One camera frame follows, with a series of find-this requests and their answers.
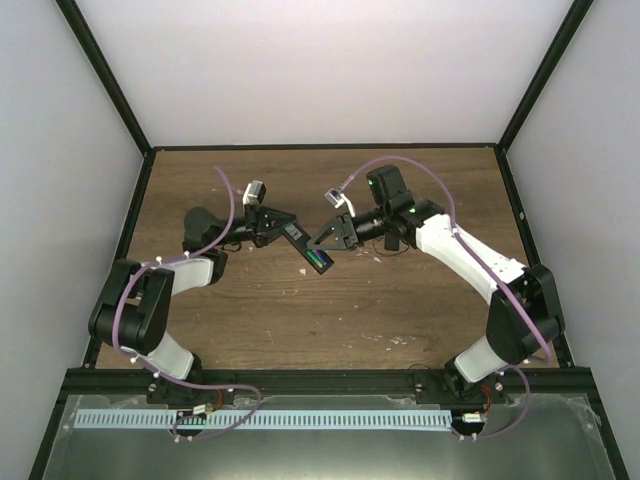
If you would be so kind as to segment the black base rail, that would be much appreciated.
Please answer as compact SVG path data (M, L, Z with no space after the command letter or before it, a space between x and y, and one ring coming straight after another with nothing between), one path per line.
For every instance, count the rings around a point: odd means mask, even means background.
M231 404L238 398L255 399L244 385L260 391L264 399L291 396L409 396L419 404L440 406L484 405L498 395L495 378L476 384L457 384L440 369L391 370L203 370L186 387L162 377L146 376L147 395L158 403L175 406L199 403Z

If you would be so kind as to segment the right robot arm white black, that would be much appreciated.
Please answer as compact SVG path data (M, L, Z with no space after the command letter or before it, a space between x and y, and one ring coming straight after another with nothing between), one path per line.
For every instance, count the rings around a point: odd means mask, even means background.
M565 328L552 272L493 250L458 225L453 207L416 201L396 166L367 163L362 170L375 209L358 214L344 187L327 191L325 197L334 207L347 206L348 211L327 222L307 246L314 254L353 250L384 237L392 248L405 244L440 261L486 301L484 335L444 368L447 396L468 402L486 377L518 366L538 351L550 360L550 345Z

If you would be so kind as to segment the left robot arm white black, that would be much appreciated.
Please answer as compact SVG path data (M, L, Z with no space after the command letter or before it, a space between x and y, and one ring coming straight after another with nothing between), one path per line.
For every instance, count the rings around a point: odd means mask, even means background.
M208 287L224 274L227 245L251 242L264 247L297 221L293 213L246 205L243 214L218 219L204 207L184 217L183 254L173 261L114 262L88 322L90 336L168 375L170 393L181 403L196 402L204 379L199 359L167 331L170 303L187 290Z

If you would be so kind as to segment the green AAA battery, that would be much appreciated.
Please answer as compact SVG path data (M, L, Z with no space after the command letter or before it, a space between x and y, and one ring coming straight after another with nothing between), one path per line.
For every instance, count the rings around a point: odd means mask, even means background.
M324 267L324 263L319 257L315 255L314 252L307 251L306 254L318 268L322 269Z

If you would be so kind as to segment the black remote control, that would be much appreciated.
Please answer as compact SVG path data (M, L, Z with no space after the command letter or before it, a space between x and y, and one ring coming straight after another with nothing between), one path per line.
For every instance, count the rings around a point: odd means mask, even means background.
M326 259L328 260L328 263L324 265L322 269L320 269L312 262L312 260L306 254L307 251L313 251L313 249L310 249L307 245L307 241L309 240L310 235L304 229L302 229L297 222L286 225L283 228L283 236L319 275L326 273L334 265L334 261L326 252L322 250L318 251L324 254Z

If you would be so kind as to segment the purple blue AAA battery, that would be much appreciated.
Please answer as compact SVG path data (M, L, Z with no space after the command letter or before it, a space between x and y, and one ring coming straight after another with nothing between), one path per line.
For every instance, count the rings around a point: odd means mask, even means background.
M312 251L314 253L314 255L318 258L318 260L323 264L326 265L328 263L328 260L326 259L326 257L324 256L323 253L321 253L318 250L313 250Z

